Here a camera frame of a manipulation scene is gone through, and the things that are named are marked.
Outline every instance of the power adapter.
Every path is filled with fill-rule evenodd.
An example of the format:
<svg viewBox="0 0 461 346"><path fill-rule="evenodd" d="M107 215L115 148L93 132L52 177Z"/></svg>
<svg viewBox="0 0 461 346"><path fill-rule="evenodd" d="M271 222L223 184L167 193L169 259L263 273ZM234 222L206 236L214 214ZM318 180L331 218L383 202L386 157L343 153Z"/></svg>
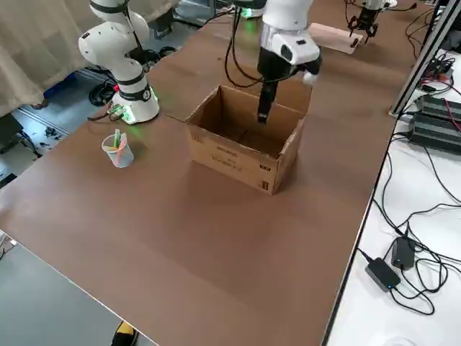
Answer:
<svg viewBox="0 0 461 346"><path fill-rule="evenodd" d="M398 275L379 257L369 261L365 272L384 292L388 292L400 283Z"/></svg>
<svg viewBox="0 0 461 346"><path fill-rule="evenodd" d="M390 261L394 267L408 270L415 264L415 242L406 237L398 237L394 241L392 248L392 259Z"/></svg>

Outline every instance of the yellow object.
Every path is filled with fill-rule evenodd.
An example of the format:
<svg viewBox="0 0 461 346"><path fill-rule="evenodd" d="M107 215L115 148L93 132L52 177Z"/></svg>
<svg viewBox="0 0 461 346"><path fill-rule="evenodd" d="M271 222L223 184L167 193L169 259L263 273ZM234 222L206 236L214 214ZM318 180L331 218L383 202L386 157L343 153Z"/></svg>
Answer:
<svg viewBox="0 0 461 346"><path fill-rule="evenodd" d="M135 334L135 330L127 322L122 322L120 327L117 329L117 333L133 335Z"/></svg>
<svg viewBox="0 0 461 346"><path fill-rule="evenodd" d="M114 146L104 146L105 151L116 151L118 148L115 148Z"/></svg>

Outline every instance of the clear plastic cup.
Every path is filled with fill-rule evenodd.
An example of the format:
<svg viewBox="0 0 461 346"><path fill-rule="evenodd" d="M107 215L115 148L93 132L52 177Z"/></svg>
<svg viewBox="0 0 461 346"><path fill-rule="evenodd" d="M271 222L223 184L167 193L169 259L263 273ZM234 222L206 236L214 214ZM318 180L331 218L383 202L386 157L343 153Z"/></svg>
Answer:
<svg viewBox="0 0 461 346"><path fill-rule="evenodd" d="M135 157L130 149L130 146L128 145L126 133L122 134L121 145L118 149L113 147L114 137L115 135L111 135L102 141L102 150L106 152L114 166L117 168L125 168L130 166Z"/></svg>

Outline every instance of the curtain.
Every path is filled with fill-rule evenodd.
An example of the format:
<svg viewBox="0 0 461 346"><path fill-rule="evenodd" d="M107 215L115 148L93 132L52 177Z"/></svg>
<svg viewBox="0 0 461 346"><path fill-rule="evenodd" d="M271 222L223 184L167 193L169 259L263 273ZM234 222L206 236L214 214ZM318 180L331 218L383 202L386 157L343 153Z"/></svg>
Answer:
<svg viewBox="0 0 461 346"><path fill-rule="evenodd" d="M150 22L179 0L132 0ZM22 104L40 103L43 92L87 62L79 36L101 20L88 0L1 0L0 116Z"/></svg>

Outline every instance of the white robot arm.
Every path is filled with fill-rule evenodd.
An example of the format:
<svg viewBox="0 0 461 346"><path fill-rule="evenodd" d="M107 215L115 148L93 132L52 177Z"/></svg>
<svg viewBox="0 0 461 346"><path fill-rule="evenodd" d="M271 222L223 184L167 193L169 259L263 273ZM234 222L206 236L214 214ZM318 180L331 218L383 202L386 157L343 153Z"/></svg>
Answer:
<svg viewBox="0 0 461 346"><path fill-rule="evenodd" d="M130 10L127 0L91 0L93 13L105 23L79 38L79 49L87 61L109 69L119 85L112 101L122 106L123 120L144 122L158 114L158 103L144 76L143 67L125 55L149 37L147 22Z"/></svg>
<svg viewBox="0 0 461 346"><path fill-rule="evenodd" d="M315 81L321 67L320 48L308 33L308 12L313 0L239 0L236 6L265 6L258 72L263 77L258 121L266 123L278 82L304 71L303 81Z"/></svg>

